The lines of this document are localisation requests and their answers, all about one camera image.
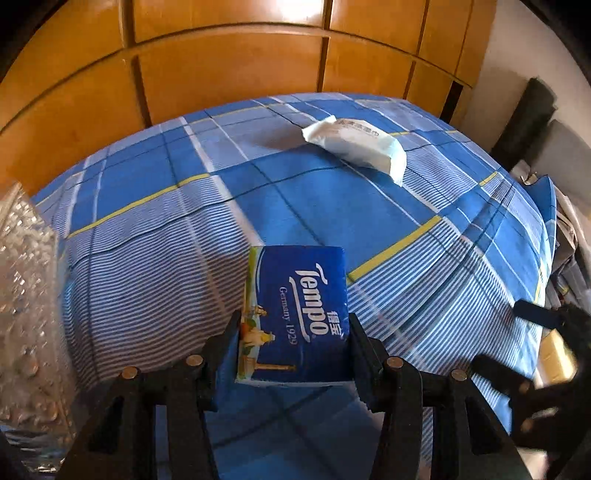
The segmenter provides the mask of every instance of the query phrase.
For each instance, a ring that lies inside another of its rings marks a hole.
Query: wooden panel
[[[324,71],[324,92],[373,93],[402,97],[412,59],[365,40],[333,37]]]
[[[246,22],[320,27],[323,10],[324,0],[134,0],[135,38]]]
[[[459,100],[457,101],[456,109],[453,111],[452,120],[449,122],[452,127],[457,129],[460,128],[462,121],[466,116],[466,112],[468,111],[470,100],[472,100],[472,89],[465,86],[462,89]]]
[[[456,71],[470,15],[470,0],[430,0],[418,56]]]
[[[496,0],[475,0],[468,22],[466,39],[456,76],[474,86],[478,81],[480,66],[484,60],[492,21],[495,18]]]
[[[258,96],[314,92],[321,44],[321,37],[276,33],[155,44],[139,55],[152,121]]]
[[[34,193],[79,160],[143,128],[128,66],[108,59],[12,122],[0,134],[2,163]]]
[[[25,45],[0,83],[0,128],[81,67],[122,47],[117,0],[69,0]]]
[[[448,74],[430,65],[417,62],[407,100],[439,116],[451,86],[452,78]]]
[[[426,0],[333,0],[330,28],[416,53]]]

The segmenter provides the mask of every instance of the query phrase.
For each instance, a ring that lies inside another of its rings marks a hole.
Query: blue plaid bedsheet
[[[408,158],[404,186],[306,144],[302,127],[329,115],[396,136]],[[65,327],[91,388],[126,365],[165,366],[221,332],[257,244],[344,247],[349,310],[419,369],[446,374],[484,352],[531,375],[541,331],[511,306],[544,304],[556,199],[548,178],[525,188],[404,100],[306,93],[155,125],[84,159],[34,200],[67,238]],[[506,401],[477,383],[507,421]],[[355,397],[354,388],[237,385],[207,417],[222,478],[367,478],[381,416]],[[426,459],[431,431],[426,411]],[[165,472],[165,449],[158,460]]]

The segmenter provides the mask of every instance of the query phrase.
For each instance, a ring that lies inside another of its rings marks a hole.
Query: yellow stripe
[[[422,234],[428,232],[431,228],[439,223],[441,217],[439,215],[434,216],[431,218],[427,223],[421,225],[417,228],[414,232],[409,233],[406,237],[402,240],[399,240],[391,247],[388,247],[386,250],[378,253],[375,257],[367,260],[363,265],[355,268],[349,275],[347,275],[347,283],[352,284],[353,282],[358,281],[361,277],[363,277],[366,273],[372,271],[378,265],[381,265],[386,260],[392,258],[398,252],[400,252],[403,248],[406,248],[410,244],[412,244],[417,238],[419,238]]]
[[[193,175],[192,177],[189,177],[187,179],[181,180],[178,183],[178,186],[179,187],[182,187],[183,185],[186,185],[190,181],[204,179],[205,177],[209,177],[209,173],[200,173],[199,175]]]
[[[179,182],[178,187],[181,187],[193,180],[204,179],[205,177],[209,177],[209,173],[202,173],[199,175],[194,175],[193,177],[189,177],[189,178],[184,179],[183,181]],[[86,225],[85,227],[82,227],[82,228],[72,232],[70,235],[68,235],[68,238],[72,238],[73,236],[78,235],[79,233],[86,232],[87,230],[90,230],[91,228],[94,228],[95,226],[98,226],[101,223],[104,223],[107,220],[110,220],[113,217],[116,217],[117,215],[121,215],[121,213],[125,213],[134,207],[137,207],[137,206],[142,205],[146,202],[149,202],[150,200],[154,200],[155,198],[160,197],[164,193],[172,192],[173,190],[177,189],[178,187],[176,185],[171,185],[170,187],[166,187],[165,189],[162,189],[159,192],[153,193],[152,195],[148,195],[147,197],[136,200],[135,202],[132,202],[129,205],[126,205],[125,207],[120,208],[119,210],[116,210],[113,213],[110,213],[110,214],[104,216],[103,218],[98,219],[96,222],[92,222],[91,224]]]
[[[489,176],[487,176],[487,178],[485,178],[484,180],[482,180],[482,182],[480,182],[478,185],[480,185],[481,187],[483,187],[484,185],[486,185],[487,183],[489,183],[495,177],[496,177],[496,172],[494,171]]]
[[[544,275],[542,268],[543,268],[543,266],[540,265],[540,269],[538,270],[538,286],[535,288],[534,303],[538,303],[538,301],[540,299],[539,295],[541,294],[541,291],[542,291],[542,279],[543,279],[543,275]]]

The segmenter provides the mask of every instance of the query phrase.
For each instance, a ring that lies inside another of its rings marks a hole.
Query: bubble wrap
[[[54,472],[75,436],[76,379],[59,296],[61,239],[19,185],[0,204],[0,428],[34,471]]]

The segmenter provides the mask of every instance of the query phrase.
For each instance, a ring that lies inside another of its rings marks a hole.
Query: white tissue pack
[[[371,167],[390,175],[402,186],[406,152],[392,135],[365,120],[334,115],[303,128],[304,139],[339,158],[361,167]]]

